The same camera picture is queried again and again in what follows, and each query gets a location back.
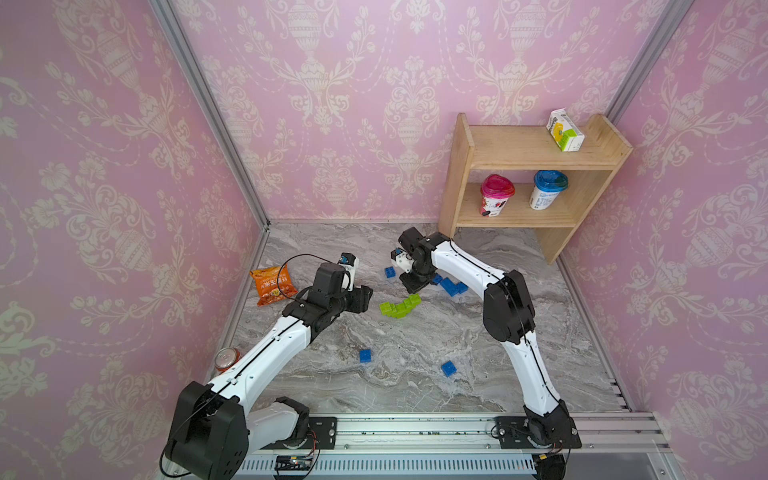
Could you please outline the green 2x2 lego brick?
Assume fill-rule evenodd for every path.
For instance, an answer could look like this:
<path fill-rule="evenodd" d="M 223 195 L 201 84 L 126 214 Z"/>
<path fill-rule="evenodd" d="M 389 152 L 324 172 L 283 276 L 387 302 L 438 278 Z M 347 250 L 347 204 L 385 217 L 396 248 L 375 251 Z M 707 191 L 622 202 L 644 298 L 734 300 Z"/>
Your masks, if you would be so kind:
<path fill-rule="evenodd" d="M 384 316 L 391 316 L 395 312 L 395 306 L 390 302 L 382 303 L 379 308 Z"/>
<path fill-rule="evenodd" d="M 404 300 L 404 304 L 409 309 L 413 309 L 416 306 L 421 304 L 421 297 L 418 294 L 411 294 L 411 295 L 408 296 L 407 299 Z"/>

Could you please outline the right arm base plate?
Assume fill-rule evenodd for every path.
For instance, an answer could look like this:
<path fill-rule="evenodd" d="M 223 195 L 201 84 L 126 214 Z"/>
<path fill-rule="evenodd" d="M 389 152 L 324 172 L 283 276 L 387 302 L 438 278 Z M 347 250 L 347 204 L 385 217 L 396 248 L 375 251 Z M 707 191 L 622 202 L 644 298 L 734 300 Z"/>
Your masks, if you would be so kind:
<path fill-rule="evenodd" d="M 530 419 L 526 416 L 499 416 L 490 435 L 502 449 L 579 449 L 583 446 L 575 422 L 570 417 Z"/>

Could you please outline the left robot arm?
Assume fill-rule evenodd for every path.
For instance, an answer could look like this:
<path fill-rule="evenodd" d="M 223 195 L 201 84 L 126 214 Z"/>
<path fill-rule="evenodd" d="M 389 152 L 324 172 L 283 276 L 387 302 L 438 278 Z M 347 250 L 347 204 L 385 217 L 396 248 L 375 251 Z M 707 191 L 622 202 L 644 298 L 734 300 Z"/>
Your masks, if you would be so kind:
<path fill-rule="evenodd" d="M 277 374 L 345 312 L 368 309 L 372 290 L 354 284 L 358 259 L 343 253 L 322 263 L 313 284 L 283 309 L 267 335 L 206 384 L 190 382 L 179 394 L 159 461 L 200 479 L 230 479 L 246 456 L 275 442 L 301 442 L 309 410 L 287 397 L 255 410 Z"/>

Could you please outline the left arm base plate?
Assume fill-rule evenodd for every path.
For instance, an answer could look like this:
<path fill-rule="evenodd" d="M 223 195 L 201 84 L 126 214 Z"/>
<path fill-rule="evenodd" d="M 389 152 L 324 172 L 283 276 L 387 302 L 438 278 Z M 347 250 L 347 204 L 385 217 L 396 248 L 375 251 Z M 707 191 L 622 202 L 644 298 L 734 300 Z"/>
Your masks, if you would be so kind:
<path fill-rule="evenodd" d="M 303 437 L 278 441 L 276 445 L 285 449 L 333 450 L 336 445 L 337 424 L 337 417 L 310 416 Z"/>

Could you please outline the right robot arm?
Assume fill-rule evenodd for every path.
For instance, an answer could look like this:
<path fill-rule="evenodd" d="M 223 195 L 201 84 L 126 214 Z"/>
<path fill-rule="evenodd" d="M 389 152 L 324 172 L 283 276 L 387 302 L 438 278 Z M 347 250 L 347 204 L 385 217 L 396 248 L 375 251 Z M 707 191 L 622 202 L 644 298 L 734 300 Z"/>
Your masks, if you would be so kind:
<path fill-rule="evenodd" d="M 483 326 L 501 343 L 512 363 L 533 443 L 554 449 L 580 448 L 575 421 L 550 379 L 538 346 L 535 308 L 523 275 L 482 262 L 440 232 L 425 236 L 411 227 L 399 236 L 398 243 L 391 259 L 402 270 L 400 281 L 408 293 L 418 293 L 443 271 L 483 300 Z"/>

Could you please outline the green 2x4 lego brick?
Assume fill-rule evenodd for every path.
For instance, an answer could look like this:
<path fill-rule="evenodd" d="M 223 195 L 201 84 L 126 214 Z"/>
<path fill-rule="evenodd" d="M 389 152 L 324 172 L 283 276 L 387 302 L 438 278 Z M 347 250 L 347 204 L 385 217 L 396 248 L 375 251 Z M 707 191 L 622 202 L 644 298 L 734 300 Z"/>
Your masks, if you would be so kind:
<path fill-rule="evenodd" d="M 407 305 L 397 304 L 393 307 L 391 316 L 396 319 L 401 319 L 407 316 L 411 310 L 412 308 Z"/>

